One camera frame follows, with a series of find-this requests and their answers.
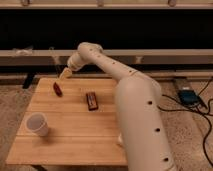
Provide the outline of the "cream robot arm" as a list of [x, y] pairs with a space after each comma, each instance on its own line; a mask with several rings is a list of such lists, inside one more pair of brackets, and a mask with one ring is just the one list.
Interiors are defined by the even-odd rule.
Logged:
[[160, 84], [82, 42], [67, 61], [71, 71], [93, 63], [117, 81], [115, 106], [129, 171], [177, 171], [158, 109]]

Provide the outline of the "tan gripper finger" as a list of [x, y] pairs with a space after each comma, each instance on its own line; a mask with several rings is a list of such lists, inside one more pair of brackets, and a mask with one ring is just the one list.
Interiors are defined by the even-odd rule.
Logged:
[[72, 76], [72, 70], [68, 67], [65, 67], [62, 73], [59, 75], [60, 79], [68, 79]]

